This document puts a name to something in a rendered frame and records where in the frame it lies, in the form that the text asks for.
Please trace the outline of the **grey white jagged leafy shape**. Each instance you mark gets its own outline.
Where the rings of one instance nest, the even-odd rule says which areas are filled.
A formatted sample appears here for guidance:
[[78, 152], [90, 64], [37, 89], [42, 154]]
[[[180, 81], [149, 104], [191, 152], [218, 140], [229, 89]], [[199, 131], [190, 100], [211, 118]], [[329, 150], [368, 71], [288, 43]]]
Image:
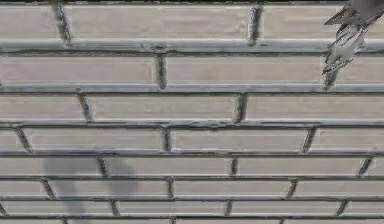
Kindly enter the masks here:
[[353, 60], [364, 44], [364, 37], [384, 15], [384, 0], [349, 0], [325, 25], [339, 25], [335, 40], [328, 46], [323, 74], [329, 74]]

